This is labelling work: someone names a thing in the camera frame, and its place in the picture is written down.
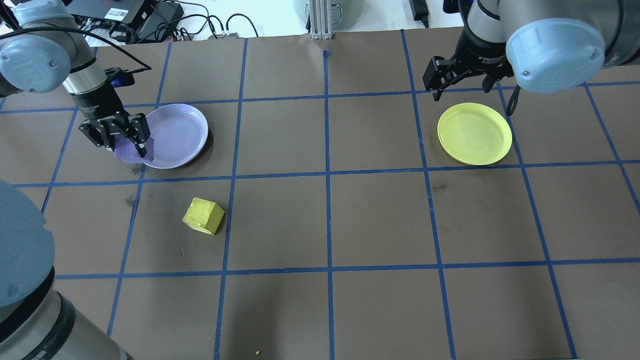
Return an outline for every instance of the purple cloth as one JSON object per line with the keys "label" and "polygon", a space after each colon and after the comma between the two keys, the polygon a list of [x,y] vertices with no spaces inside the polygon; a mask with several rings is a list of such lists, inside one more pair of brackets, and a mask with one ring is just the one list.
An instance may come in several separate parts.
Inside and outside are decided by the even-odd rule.
{"label": "purple cloth", "polygon": [[113,149],[113,156],[116,159],[122,160],[127,164],[141,164],[154,160],[154,139],[149,138],[145,144],[147,149],[147,155],[141,158],[136,150],[136,146],[126,139],[122,135],[115,135],[115,149]]}

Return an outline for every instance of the blue tape line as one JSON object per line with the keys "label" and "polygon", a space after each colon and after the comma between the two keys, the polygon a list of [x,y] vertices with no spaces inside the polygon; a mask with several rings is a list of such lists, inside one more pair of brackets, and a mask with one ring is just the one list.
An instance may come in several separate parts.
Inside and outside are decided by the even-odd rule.
{"label": "blue tape line", "polygon": [[368,96],[392,96],[392,95],[410,95],[410,91],[391,91],[391,92],[360,92],[355,94],[327,94],[330,99],[338,97],[368,97]]}
{"label": "blue tape line", "polygon": [[[638,85],[640,81],[619,81],[613,83],[588,83],[587,86],[624,86],[624,85]],[[503,86],[503,90],[512,90],[515,86]],[[480,92],[484,91],[482,88],[448,88],[444,92]],[[352,93],[352,94],[329,94],[329,98],[334,97],[367,97],[367,96],[387,96],[387,95],[408,95],[408,94],[428,94],[426,90],[410,91],[398,91],[398,92],[364,92],[364,93]],[[257,97],[243,99],[243,102],[257,102],[257,101],[282,101],[282,100],[301,100],[301,99],[324,99],[324,95],[305,95],[305,96],[283,96],[283,97]],[[216,100],[202,100],[202,101],[182,101],[181,104],[197,105],[197,104],[219,104],[226,102],[238,102],[238,99],[216,99]],[[178,104],[178,102],[158,102],[151,104],[128,104],[125,108],[142,108],[146,106],[164,106],[170,104]],[[12,114],[12,113],[43,113],[50,111],[73,111],[75,108],[49,108],[49,109],[34,109],[34,110],[7,110],[2,111],[0,106],[0,114]]]}
{"label": "blue tape line", "polygon": [[398,172],[422,172],[423,168],[381,168],[372,170],[336,170],[331,171],[331,175],[356,175],[356,174],[391,174]]}
{"label": "blue tape line", "polygon": [[113,297],[113,305],[111,306],[111,315],[109,316],[109,326],[107,328],[107,335],[111,336],[113,332],[113,325],[115,323],[116,312],[118,311],[118,302],[120,301],[120,290],[122,289],[122,279],[124,270],[127,266],[127,258],[129,257],[129,247],[131,246],[131,236],[133,235],[133,227],[136,221],[136,214],[138,213],[138,205],[140,204],[140,195],[142,194],[143,179],[145,178],[146,167],[142,167],[140,171],[140,179],[138,180],[138,190],[136,191],[136,200],[133,203],[131,210],[131,218],[129,219],[129,228],[127,230],[127,239],[125,241],[124,250],[122,252],[122,261],[120,262],[120,273],[118,276],[118,284],[116,285],[116,292]]}
{"label": "blue tape line", "polygon": [[[622,164],[640,164],[640,160],[622,160]],[[525,168],[545,168],[545,167],[588,167],[599,165],[617,165],[615,160],[611,161],[575,161],[567,163],[531,163],[524,164]],[[453,166],[453,167],[429,167],[429,172],[443,171],[459,171],[459,170],[488,170],[498,168],[520,168],[519,164],[503,164],[488,166]],[[383,169],[363,169],[363,170],[332,170],[332,176],[355,175],[355,174],[389,174],[398,172],[422,172],[423,168],[383,168]],[[250,174],[236,175],[236,179],[271,179],[278,177],[305,177],[305,176],[325,176],[326,172],[285,172],[279,174]],[[199,177],[158,177],[153,179],[145,179],[144,183],[172,183],[181,181],[217,181],[231,180],[231,176],[199,176]],[[138,180],[121,180],[121,181],[85,181],[85,182],[65,182],[65,183],[26,183],[14,184],[17,188],[45,188],[53,185],[57,186],[113,186],[113,185],[130,185],[137,184]]]}
{"label": "blue tape line", "polygon": [[309,100],[309,99],[324,99],[324,95],[256,97],[256,98],[253,98],[253,99],[243,99],[243,101],[244,102],[257,102],[257,101],[283,101],[283,100]]}
{"label": "blue tape line", "polygon": [[146,183],[179,183],[182,181],[215,181],[215,180],[231,180],[231,176],[200,176],[200,177],[167,177],[145,179]]}
{"label": "blue tape line", "polygon": [[16,188],[48,188],[51,183],[37,183],[37,184],[13,184]]}
{"label": "blue tape line", "polygon": [[52,108],[52,109],[37,109],[37,110],[7,110],[0,111],[2,114],[23,114],[23,113],[52,113],[59,111],[74,111],[76,108]]}
{"label": "blue tape line", "polygon": [[246,70],[246,52],[247,52],[248,39],[244,40],[243,55],[242,55],[242,67],[240,72],[240,91],[238,93],[238,110],[236,118],[236,143],[234,145],[234,162],[231,172],[231,187],[229,190],[229,206],[227,208],[227,231],[225,233],[225,252],[222,260],[222,276],[220,279],[220,296],[218,298],[218,317],[216,319],[216,338],[214,340],[213,358],[218,360],[220,358],[220,338],[222,336],[222,314],[225,305],[225,288],[227,286],[227,266],[229,260],[229,242],[231,237],[231,220],[234,213],[234,196],[236,192],[236,174],[238,166],[238,148],[240,145],[240,128],[242,120],[242,104],[244,94],[244,73]]}
{"label": "blue tape line", "polygon": [[218,99],[218,100],[197,100],[197,101],[181,101],[181,102],[160,102],[160,106],[171,104],[188,104],[188,105],[200,105],[200,104],[224,104],[227,102],[238,102],[238,99]]}
{"label": "blue tape line", "polygon": [[158,95],[156,97],[156,104],[154,105],[156,107],[156,109],[159,107],[158,104],[160,104],[160,98],[162,97],[162,90],[164,88],[164,79],[166,77],[166,70],[169,67],[169,57],[171,56],[171,45],[173,43],[169,42],[169,45],[166,47],[166,56],[164,58],[164,67],[162,69],[162,76],[160,77],[160,86],[158,89]]}
{"label": "blue tape line", "polygon": [[[502,93],[502,87],[500,84],[497,84],[498,94],[500,95],[500,101],[502,103],[502,109],[506,115],[507,113],[507,102],[504,100],[504,94]],[[506,115],[507,123],[511,128],[511,133],[513,135],[513,146],[515,148],[516,154],[518,156],[518,162],[520,163],[520,168],[522,171],[522,177],[524,179],[525,187],[527,188],[527,194],[529,196],[529,202],[531,203],[531,210],[533,211],[533,217],[536,221],[536,227],[538,228],[538,235],[540,237],[540,244],[542,246],[542,251],[545,255],[545,261],[547,264],[547,269],[549,270],[549,277],[551,279],[551,285],[554,289],[554,294],[556,296],[556,302],[558,306],[558,311],[560,312],[560,318],[562,319],[562,324],[564,327],[564,335],[566,336],[567,344],[569,345],[569,350],[571,352],[572,358],[577,358],[577,354],[575,351],[575,345],[573,344],[573,337],[571,335],[571,330],[569,328],[569,322],[566,318],[566,314],[564,312],[564,305],[562,301],[562,297],[560,296],[560,289],[558,288],[558,283],[556,281],[556,273],[554,272],[553,263],[551,262],[551,257],[549,255],[549,249],[547,248],[547,240],[545,238],[545,233],[542,229],[542,224],[540,222],[540,216],[538,214],[538,207],[536,206],[536,201],[533,198],[533,191],[531,190],[531,184],[529,182],[529,176],[527,175],[527,169],[522,161],[522,153],[520,152],[520,146],[518,145],[518,139],[515,134],[515,130],[513,129],[513,124],[511,123],[511,117]]]}
{"label": "blue tape line", "polygon": [[422,138],[422,127],[420,125],[420,113],[418,111],[418,100],[416,96],[415,83],[413,82],[413,70],[411,67],[411,58],[409,57],[409,48],[406,45],[406,37],[404,35],[404,30],[400,30],[400,35],[402,36],[404,57],[406,58],[406,67],[409,75],[409,82],[411,83],[413,115],[415,117],[415,127],[418,135],[418,143],[420,145],[420,156],[422,158],[422,166],[424,167],[424,185],[427,190],[427,200],[429,202],[429,216],[431,218],[431,231],[433,233],[433,245],[436,253],[436,261],[438,263],[438,278],[440,280],[440,293],[442,294],[442,308],[444,311],[445,325],[447,327],[447,337],[449,339],[449,352],[451,353],[451,359],[456,360],[456,347],[453,340],[453,329],[451,326],[451,315],[449,311],[447,285],[444,277],[444,268],[442,266],[442,255],[440,253],[440,241],[438,239],[438,227],[436,226],[436,216],[435,216],[435,211],[433,209],[433,197],[431,196],[431,181],[429,180],[429,167],[427,164],[427,157],[424,152],[424,141]]}
{"label": "blue tape line", "polygon": [[506,261],[496,263],[454,263],[443,264],[445,269],[468,269],[468,268],[511,268],[518,266],[546,266],[546,261]]}
{"label": "blue tape line", "polygon": [[68,186],[113,186],[113,185],[132,185],[138,184],[140,180],[123,180],[123,181],[86,181],[78,183],[52,183],[54,187]]}
{"label": "blue tape line", "polygon": [[71,121],[69,122],[69,126],[67,128],[67,134],[65,135],[65,140],[62,143],[62,148],[60,149],[60,155],[58,156],[58,162],[56,162],[56,168],[53,170],[53,175],[51,176],[51,184],[49,185],[49,189],[47,190],[47,195],[44,198],[44,202],[42,203],[41,212],[47,210],[47,205],[49,204],[49,198],[51,197],[51,191],[53,190],[53,183],[56,182],[56,178],[58,176],[58,171],[60,171],[60,165],[62,164],[62,158],[65,156],[65,150],[67,150],[67,144],[69,143],[69,137],[71,136],[71,130],[74,128],[74,123],[76,122],[76,116],[78,111],[74,111],[74,114],[71,116]]}
{"label": "blue tape line", "polygon": [[616,161],[573,161],[567,163],[534,163],[524,164],[525,168],[541,168],[541,167],[589,167],[597,165],[617,165]]}
{"label": "blue tape line", "polygon": [[326,176],[326,263],[327,263],[327,303],[329,310],[329,359],[335,359],[335,340],[333,326],[333,249],[331,232],[331,162],[329,134],[329,62],[331,51],[323,51],[324,72],[324,167]]}
{"label": "blue tape line", "polygon": [[[171,55],[171,45],[170,42],[166,49],[166,57],[164,59],[164,67],[162,71],[162,75],[160,77],[160,85],[158,86],[158,94],[156,96],[156,105],[154,108],[158,109],[160,103],[160,97],[162,96],[162,90],[164,87],[164,79],[166,77],[166,70],[169,66],[169,57]],[[142,170],[140,171],[140,178],[138,179],[138,191],[136,192],[136,200],[133,203],[133,208],[131,209],[131,219],[129,221],[129,229],[127,231],[127,240],[125,242],[124,251],[122,252],[122,262],[120,263],[120,277],[118,278],[118,284],[116,285],[116,292],[113,297],[113,305],[111,307],[111,316],[109,317],[109,326],[107,328],[107,335],[111,336],[113,332],[113,325],[115,323],[116,312],[118,311],[118,303],[120,301],[120,290],[122,289],[122,279],[124,278],[124,271],[127,266],[127,259],[129,257],[129,247],[131,246],[131,237],[133,235],[133,227],[136,223],[136,214],[138,213],[138,205],[140,204],[140,195],[142,194],[142,186],[145,184],[145,172],[147,171],[147,166],[142,165]]]}
{"label": "blue tape line", "polygon": [[150,103],[150,104],[133,104],[133,105],[123,105],[122,107],[125,109],[129,109],[129,108],[150,108],[156,106],[156,104]]}
{"label": "blue tape line", "polygon": [[552,260],[554,265],[590,265],[640,263],[640,258]]}
{"label": "blue tape line", "polygon": [[430,172],[441,172],[441,171],[459,171],[459,170],[489,170],[496,168],[520,168],[519,165],[514,164],[503,164],[503,165],[487,165],[487,166],[456,166],[456,167],[430,167]]}
{"label": "blue tape line", "polygon": [[611,81],[608,83],[587,83],[586,86],[624,86],[640,85],[640,81]]}
{"label": "blue tape line", "polygon": [[591,90],[589,90],[588,86],[585,86],[584,89],[587,92],[589,101],[591,101],[591,106],[593,107],[593,111],[595,112],[596,117],[598,118],[598,122],[600,123],[600,127],[602,128],[602,132],[604,133],[604,136],[607,138],[607,142],[609,142],[609,146],[611,147],[611,152],[613,152],[613,156],[616,158],[616,163],[620,167],[620,172],[622,173],[622,177],[625,179],[625,183],[627,184],[627,189],[629,190],[629,194],[631,194],[631,199],[633,199],[634,204],[636,205],[636,210],[638,214],[640,214],[640,202],[638,201],[638,197],[636,195],[636,191],[634,190],[633,185],[631,185],[631,180],[629,179],[627,170],[625,169],[624,165],[622,164],[622,161],[620,160],[620,155],[618,154],[618,150],[616,150],[616,146],[613,144],[613,140],[611,140],[611,135],[609,134],[609,131],[607,130],[607,126],[604,124],[604,121],[602,120],[600,110],[598,110],[598,106],[596,105],[596,102],[593,99]]}
{"label": "blue tape line", "polygon": [[70,279],[117,279],[120,274],[56,274],[56,280]]}
{"label": "blue tape line", "polygon": [[[553,265],[595,265],[595,264],[626,264],[640,263],[640,258],[604,258],[604,259],[567,259],[552,260]],[[449,263],[449,264],[406,264],[406,265],[357,265],[357,266],[332,266],[332,272],[363,272],[363,271],[398,271],[398,270],[438,270],[457,268],[509,268],[519,266],[545,266],[546,261],[505,261],[494,263]],[[225,270],[226,275],[259,275],[259,274],[307,274],[328,272],[329,268],[265,268],[247,270]],[[198,277],[219,276],[222,270],[212,271],[188,271],[188,272],[145,272],[124,274],[60,274],[56,279],[117,279],[127,278],[155,278],[155,277]]]}
{"label": "blue tape line", "polygon": [[282,174],[256,174],[256,175],[238,175],[236,179],[272,179],[276,177],[303,177],[303,176],[324,176],[324,171],[312,172],[286,172]]}

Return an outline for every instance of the metal post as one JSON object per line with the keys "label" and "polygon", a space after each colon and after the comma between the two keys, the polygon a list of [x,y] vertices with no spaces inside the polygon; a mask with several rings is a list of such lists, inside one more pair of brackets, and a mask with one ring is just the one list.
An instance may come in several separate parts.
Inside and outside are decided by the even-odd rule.
{"label": "metal post", "polygon": [[309,21],[311,23],[311,39],[329,40],[333,38],[331,1],[310,0]]}

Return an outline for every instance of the plate rim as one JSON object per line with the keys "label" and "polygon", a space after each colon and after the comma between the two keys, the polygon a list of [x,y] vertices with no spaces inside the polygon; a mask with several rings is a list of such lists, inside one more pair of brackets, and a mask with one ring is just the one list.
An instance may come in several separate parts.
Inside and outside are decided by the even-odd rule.
{"label": "plate rim", "polygon": [[195,106],[192,106],[192,105],[189,105],[189,104],[181,104],[181,103],[167,104],[167,105],[164,105],[164,106],[160,106],[158,109],[155,109],[154,111],[151,111],[147,115],[147,118],[151,114],[155,113],[156,111],[158,111],[160,109],[165,109],[165,111],[166,111],[166,108],[174,108],[174,107],[183,108],[185,106],[187,106],[190,110],[195,110],[197,115],[201,115],[200,117],[195,117],[195,120],[198,122],[198,125],[200,125],[200,127],[199,127],[200,128],[200,143],[198,144],[198,147],[196,148],[196,151],[192,155],[190,155],[188,158],[185,158],[184,160],[180,161],[178,163],[178,165],[170,166],[170,167],[157,166],[157,165],[154,165],[153,161],[146,161],[145,164],[148,167],[156,168],[156,169],[159,169],[159,170],[168,170],[168,169],[171,169],[171,168],[181,167],[181,166],[185,165],[186,163],[188,163],[189,161],[193,160],[193,158],[195,158],[196,156],[198,156],[198,154],[200,154],[200,152],[204,148],[204,145],[207,142],[207,138],[209,137],[209,123],[207,122],[207,119],[204,116],[204,114],[202,113],[202,111],[200,111]]}
{"label": "plate rim", "polygon": [[[498,131],[502,135],[503,146],[500,152],[498,152],[494,157],[492,157],[491,162],[470,163],[468,161],[463,161],[460,159],[459,156],[452,154],[451,151],[445,146],[442,140],[443,127],[441,126],[441,124],[443,123],[443,120],[446,121],[446,119],[448,119],[453,113],[456,113],[456,111],[459,111],[460,108],[465,108],[467,111],[475,110],[476,113],[481,113],[481,115],[483,115],[484,118],[489,119],[489,121],[497,125]],[[472,165],[472,166],[491,165],[502,160],[509,153],[509,150],[511,149],[511,146],[513,144],[513,135],[511,134],[511,126],[509,126],[509,122],[507,122],[504,116],[502,116],[502,114],[500,114],[498,111],[491,108],[490,106],[479,104],[477,102],[461,102],[459,104],[455,104],[454,106],[451,106],[450,108],[446,109],[440,116],[440,119],[438,119],[437,132],[438,132],[438,141],[440,142],[440,146],[442,146],[442,149],[450,157],[454,158],[456,161],[459,161],[463,164]]]}

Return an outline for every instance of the label sticker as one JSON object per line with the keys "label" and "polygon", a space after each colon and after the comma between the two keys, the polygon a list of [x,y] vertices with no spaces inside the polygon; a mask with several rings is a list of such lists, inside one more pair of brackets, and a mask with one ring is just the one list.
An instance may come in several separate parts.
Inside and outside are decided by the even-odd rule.
{"label": "label sticker", "polygon": [[128,13],[129,13],[128,10],[111,8],[107,13],[107,15],[104,16],[104,18],[109,20],[122,21],[124,17],[127,16]]}

